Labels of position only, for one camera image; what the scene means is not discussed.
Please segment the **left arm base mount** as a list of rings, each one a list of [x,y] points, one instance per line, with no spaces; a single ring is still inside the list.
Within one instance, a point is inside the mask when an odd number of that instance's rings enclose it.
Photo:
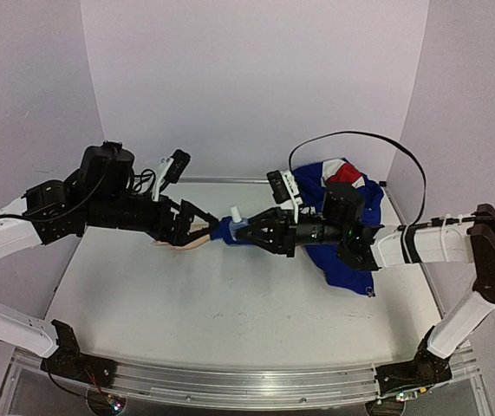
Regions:
[[[101,388],[114,383],[117,363],[98,355],[81,351],[74,330],[66,323],[53,320],[56,341],[55,352],[42,359],[41,370],[67,380],[90,383]]]

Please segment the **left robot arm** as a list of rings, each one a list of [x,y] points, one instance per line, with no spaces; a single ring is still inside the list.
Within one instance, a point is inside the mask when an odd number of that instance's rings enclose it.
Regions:
[[[179,181],[190,160],[189,153],[176,150],[152,170],[149,185],[142,185],[134,173],[134,154],[122,144],[89,146],[80,167],[66,179],[29,188],[0,209],[0,260],[70,235],[82,237],[89,227],[141,232],[173,247],[208,236],[218,228],[217,218],[163,193]],[[86,372],[74,331],[63,322],[47,322],[0,303],[0,341],[51,358],[70,379]]]

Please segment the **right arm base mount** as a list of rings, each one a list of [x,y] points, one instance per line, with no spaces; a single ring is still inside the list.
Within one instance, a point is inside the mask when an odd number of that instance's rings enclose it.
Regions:
[[[412,360],[383,364],[376,368],[375,380],[378,382],[380,398],[433,387],[452,379],[450,357],[442,359],[427,350],[432,330],[433,327],[421,340]]]

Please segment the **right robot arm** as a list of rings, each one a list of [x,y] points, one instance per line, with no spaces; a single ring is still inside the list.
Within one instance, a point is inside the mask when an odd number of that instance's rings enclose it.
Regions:
[[[288,185],[280,185],[275,194],[283,202],[251,218],[243,218],[236,206],[231,208],[235,239],[287,257],[293,257],[300,245],[332,244],[337,257],[359,271],[415,263],[473,264],[472,287],[431,329],[415,363],[447,361],[495,309],[495,210],[491,205],[421,224],[368,226],[362,222],[364,199],[350,184],[327,185],[319,213],[302,214],[301,199]]]

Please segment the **nail polish bottle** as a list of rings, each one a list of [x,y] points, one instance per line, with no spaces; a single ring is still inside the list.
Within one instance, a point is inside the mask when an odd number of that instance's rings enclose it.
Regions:
[[[237,240],[237,232],[240,229],[243,229],[249,224],[248,219],[243,217],[238,206],[234,205],[231,207],[231,221],[229,223],[229,231],[231,234],[231,238],[236,241]]]

